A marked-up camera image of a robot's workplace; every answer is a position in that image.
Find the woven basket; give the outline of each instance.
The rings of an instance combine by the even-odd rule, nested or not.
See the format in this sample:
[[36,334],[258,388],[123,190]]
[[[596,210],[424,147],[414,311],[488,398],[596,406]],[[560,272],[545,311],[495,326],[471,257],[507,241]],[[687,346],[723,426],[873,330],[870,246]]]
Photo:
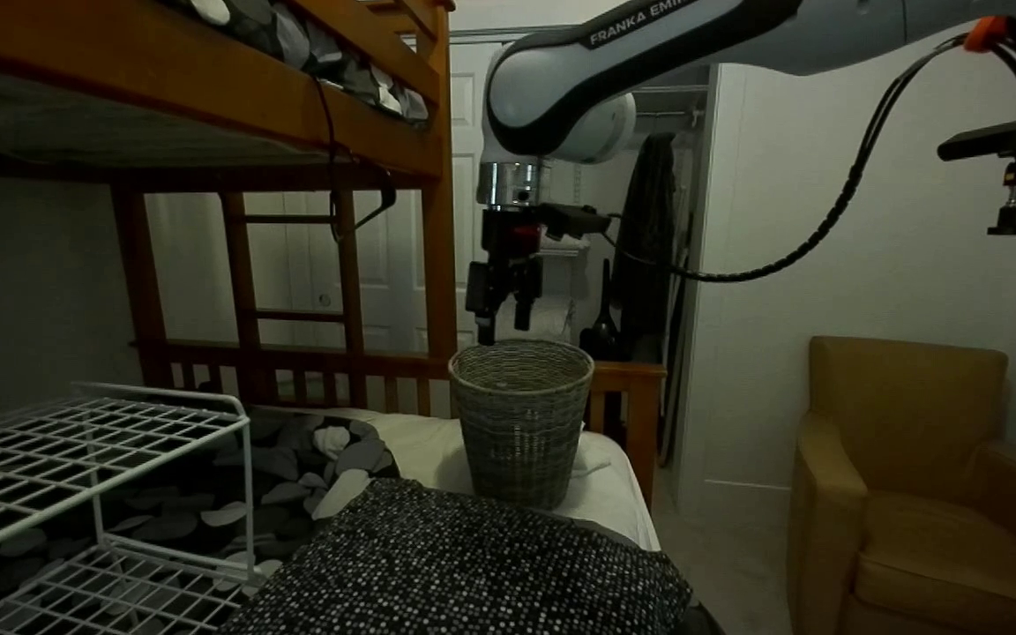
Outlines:
[[592,361],[544,339],[468,346],[448,361],[477,493],[555,508],[567,493]]

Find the white wire shelf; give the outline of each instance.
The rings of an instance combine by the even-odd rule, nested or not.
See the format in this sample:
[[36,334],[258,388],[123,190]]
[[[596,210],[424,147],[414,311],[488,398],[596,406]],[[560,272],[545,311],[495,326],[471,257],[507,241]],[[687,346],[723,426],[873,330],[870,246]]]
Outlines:
[[228,395],[91,388],[0,418],[0,542],[246,426]]
[[235,575],[129,547],[91,547],[0,600],[0,635],[220,631],[246,600]]

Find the bed frame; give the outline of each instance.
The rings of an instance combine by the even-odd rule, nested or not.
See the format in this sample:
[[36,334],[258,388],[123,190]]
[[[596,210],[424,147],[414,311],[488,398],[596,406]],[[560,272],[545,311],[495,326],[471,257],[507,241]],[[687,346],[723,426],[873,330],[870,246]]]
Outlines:
[[[88,11],[79,0],[0,0],[0,99],[46,107],[39,120],[3,120],[0,174],[111,183],[143,386],[228,388],[255,406],[448,414],[443,364],[460,346],[448,0],[293,3],[415,90],[430,120],[414,127],[381,117],[338,90],[194,26],[161,0],[101,0]],[[139,125],[143,147],[106,137],[123,125]],[[50,127],[67,130],[67,147],[26,145]],[[381,174],[401,190],[420,190],[430,326],[420,357],[364,346],[354,190],[375,190]],[[164,334],[143,197],[176,190],[216,190],[223,201],[235,342]],[[246,190],[331,190],[338,212],[258,218],[246,215]],[[318,224],[350,235],[338,241],[338,315],[258,308],[246,241],[255,224]],[[258,326],[270,319],[343,326],[345,342],[338,354],[263,346]],[[621,408],[625,447],[644,498],[651,498],[655,469],[659,382],[663,372],[651,364],[599,364],[589,398],[592,431]]]

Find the black speckled blanket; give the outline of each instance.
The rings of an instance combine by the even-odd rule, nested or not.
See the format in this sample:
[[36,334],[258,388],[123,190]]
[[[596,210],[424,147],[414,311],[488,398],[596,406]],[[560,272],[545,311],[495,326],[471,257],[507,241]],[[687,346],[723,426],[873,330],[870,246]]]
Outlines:
[[669,635],[687,605],[665,559],[587,521],[375,479],[223,631]]

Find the yellow armchair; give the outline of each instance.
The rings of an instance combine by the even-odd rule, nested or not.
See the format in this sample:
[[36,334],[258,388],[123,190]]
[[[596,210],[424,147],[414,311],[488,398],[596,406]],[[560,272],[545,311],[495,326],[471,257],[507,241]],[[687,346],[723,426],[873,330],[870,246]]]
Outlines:
[[791,498],[796,635],[1016,635],[1006,357],[810,339]]

